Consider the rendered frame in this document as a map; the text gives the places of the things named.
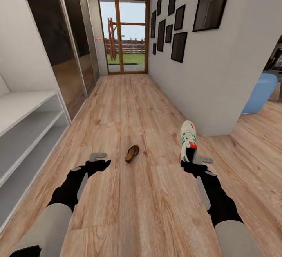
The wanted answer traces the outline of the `sandal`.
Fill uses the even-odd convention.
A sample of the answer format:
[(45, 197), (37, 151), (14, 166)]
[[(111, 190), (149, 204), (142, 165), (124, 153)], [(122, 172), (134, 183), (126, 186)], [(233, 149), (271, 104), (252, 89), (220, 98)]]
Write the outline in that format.
[(136, 156), (139, 153), (139, 150), (140, 148), (138, 145), (133, 145), (131, 149), (128, 150), (128, 154), (125, 158), (125, 161), (127, 163), (130, 163), (132, 161), (133, 156)]

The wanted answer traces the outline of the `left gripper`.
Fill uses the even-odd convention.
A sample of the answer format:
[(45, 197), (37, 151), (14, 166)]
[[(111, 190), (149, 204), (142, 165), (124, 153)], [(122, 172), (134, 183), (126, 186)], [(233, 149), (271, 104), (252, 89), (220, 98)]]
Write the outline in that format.
[(98, 160), (94, 162), (89, 162), (86, 161), (86, 165), (91, 165), (93, 167), (93, 174), (96, 173), (97, 171), (104, 171), (106, 167), (108, 167), (111, 163), (111, 160), (108, 160), (105, 162), (105, 160)]

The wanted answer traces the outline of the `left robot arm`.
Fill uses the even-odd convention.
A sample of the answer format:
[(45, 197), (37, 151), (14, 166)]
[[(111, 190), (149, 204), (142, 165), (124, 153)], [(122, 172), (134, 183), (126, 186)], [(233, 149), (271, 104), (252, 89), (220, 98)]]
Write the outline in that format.
[(97, 160), (106, 157), (107, 153), (91, 153), (86, 165), (70, 170), (62, 186), (55, 189), (48, 206), (7, 257), (60, 257), (75, 205), (88, 178), (110, 165), (111, 160)]

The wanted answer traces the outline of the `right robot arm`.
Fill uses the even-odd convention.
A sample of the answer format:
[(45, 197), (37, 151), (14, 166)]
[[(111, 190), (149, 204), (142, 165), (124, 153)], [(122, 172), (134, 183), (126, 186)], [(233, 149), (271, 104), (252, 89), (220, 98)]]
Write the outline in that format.
[(244, 225), (233, 199), (221, 188), (216, 174), (202, 163), (214, 163), (206, 156), (195, 157), (195, 162), (181, 161), (181, 167), (192, 173), (220, 244), (222, 257), (266, 257)]

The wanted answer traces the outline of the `gym shoe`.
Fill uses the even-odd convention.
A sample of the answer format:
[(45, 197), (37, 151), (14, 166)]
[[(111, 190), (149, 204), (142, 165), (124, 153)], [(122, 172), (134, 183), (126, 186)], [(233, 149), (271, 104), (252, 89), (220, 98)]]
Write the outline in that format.
[(179, 155), (179, 163), (192, 162), (194, 163), (195, 157), (197, 156), (197, 130), (194, 123), (190, 120), (186, 120), (181, 127), (181, 138), (182, 138), (182, 150)]

